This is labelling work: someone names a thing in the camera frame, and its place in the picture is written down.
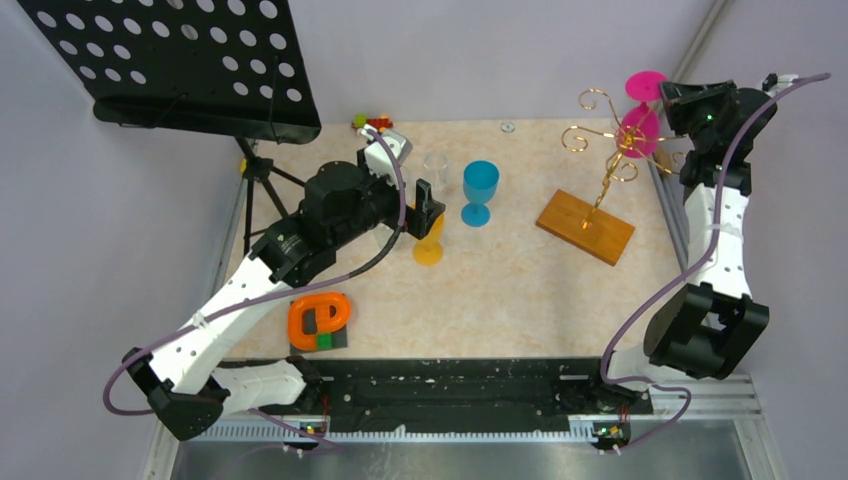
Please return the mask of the yellow wine glass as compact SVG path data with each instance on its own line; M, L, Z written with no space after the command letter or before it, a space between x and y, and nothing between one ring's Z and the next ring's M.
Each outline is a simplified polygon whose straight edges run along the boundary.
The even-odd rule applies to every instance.
M439 216L430 232L413 247L412 254L416 263L422 266L433 266L443 257L443 246L440 243L444 233L444 216Z

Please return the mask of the blue wine glass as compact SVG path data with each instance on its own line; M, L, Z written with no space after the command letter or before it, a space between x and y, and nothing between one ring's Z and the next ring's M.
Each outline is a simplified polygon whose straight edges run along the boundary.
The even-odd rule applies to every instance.
M500 172L497 166L486 160L475 160L463 171L463 193L467 204L460 212L461 220L470 227L486 225L491 213L488 202L497 191Z

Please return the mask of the pink wine glass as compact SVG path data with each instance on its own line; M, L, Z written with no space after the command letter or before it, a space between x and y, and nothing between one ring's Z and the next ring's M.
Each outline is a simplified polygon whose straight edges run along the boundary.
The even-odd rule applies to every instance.
M660 142L660 121L650 103L661 97L660 84L667 77L659 71L645 70L631 75L625 82L627 96L638 103L620 121L618 146L628 158L647 157Z

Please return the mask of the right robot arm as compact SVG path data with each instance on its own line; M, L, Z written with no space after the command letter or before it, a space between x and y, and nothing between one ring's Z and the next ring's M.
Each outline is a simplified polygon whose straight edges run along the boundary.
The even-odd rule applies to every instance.
M758 88L658 84L670 129L693 144L679 173L687 267L650 298L667 301L649 321L641 351L605 349L584 394L594 409L631 405L674 372L722 380L765 330L770 311L753 300L745 276L743 223L752 193L746 158L794 80L771 74Z

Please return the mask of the tall clear wine glass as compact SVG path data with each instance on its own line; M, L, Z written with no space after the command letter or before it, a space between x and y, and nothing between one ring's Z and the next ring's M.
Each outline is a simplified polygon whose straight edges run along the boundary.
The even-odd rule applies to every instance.
M444 193L450 180L450 160L443 152L429 152L423 160L424 179L430 184L434 196Z

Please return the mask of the patterned clear glass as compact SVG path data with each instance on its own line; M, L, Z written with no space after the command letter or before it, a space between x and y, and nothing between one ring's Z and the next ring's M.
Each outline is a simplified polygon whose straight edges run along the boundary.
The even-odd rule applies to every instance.
M397 243L397 238L395 237L395 227L388 226L384 223L380 223L374 228L373 236L379 251L382 251L386 248L392 250Z

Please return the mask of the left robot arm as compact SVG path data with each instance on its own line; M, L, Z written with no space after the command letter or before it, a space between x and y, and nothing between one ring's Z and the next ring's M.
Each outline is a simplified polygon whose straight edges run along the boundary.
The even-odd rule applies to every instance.
M133 381L158 420L178 440L199 436L218 419L268 405L308 413L319 404L321 377L303 359L288 357L259 366L224 367L224 356L277 305L258 299L275 292L300 294L336 262L337 251L379 224L425 237L445 211L429 184L416 184L416 203L386 175L363 161L329 162L304 187L299 209L273 223L250 248L236 273L188 321L192 332L149 353L124 357Z

